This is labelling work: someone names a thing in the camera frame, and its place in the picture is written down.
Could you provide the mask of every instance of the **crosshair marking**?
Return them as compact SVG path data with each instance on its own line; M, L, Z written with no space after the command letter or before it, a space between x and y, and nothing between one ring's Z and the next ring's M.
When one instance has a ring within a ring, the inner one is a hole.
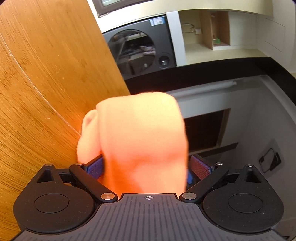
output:
M147 196L147 197L145 197L145 199L147 199L147 200L152 200L152 198L154 198L154 197L151 197L151 196Z

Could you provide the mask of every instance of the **orange towel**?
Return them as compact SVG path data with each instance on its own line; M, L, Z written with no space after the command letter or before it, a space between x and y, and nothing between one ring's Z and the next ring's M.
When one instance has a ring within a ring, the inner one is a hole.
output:
M185 191L188 143L176 100L165 93L109 98L86 114L78 161L104 156L100 182L115 192Z

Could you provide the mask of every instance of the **white cabinet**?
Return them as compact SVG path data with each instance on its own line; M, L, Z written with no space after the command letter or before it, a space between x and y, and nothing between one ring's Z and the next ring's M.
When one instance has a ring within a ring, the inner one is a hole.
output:
M228 12L230 45L241 48L256 48L257 16L245 12Z
M292 60L291 60L291 64L290 64L290 67L288 70L291 73L296 73L296 36L294 39L294 49L293 49Z
M273 6L273 18L263 15L258 17L257 48L287 70L293 71L291 60L295 52L295 4L291 0L273 0Z

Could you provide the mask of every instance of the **washing machine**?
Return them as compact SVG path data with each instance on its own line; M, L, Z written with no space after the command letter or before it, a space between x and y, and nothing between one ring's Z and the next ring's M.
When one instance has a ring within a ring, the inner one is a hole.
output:
M176 66L165 15L110 30L104 38L125 80Z

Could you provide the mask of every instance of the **wood grain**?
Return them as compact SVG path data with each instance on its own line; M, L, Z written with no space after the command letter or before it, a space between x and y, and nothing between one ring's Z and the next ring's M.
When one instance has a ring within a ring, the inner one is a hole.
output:
M98 102L129 95L86 0L6 0L0 19L16 61L76 131Z
M230 45L228 11L215 11L211 14L215 16L214 18L212 18L213 34L223 43Z
M76 162L84 115L128 89L86 0L0 5L0 240L13 203L45 164Z
M213 49L213 30L211 14L208 9L200 10L200 23L202 27L202 39L204 45L208 48Z
M29 83L0 39L0 240L19 231L13 203L45 163L76 161L79 135Z

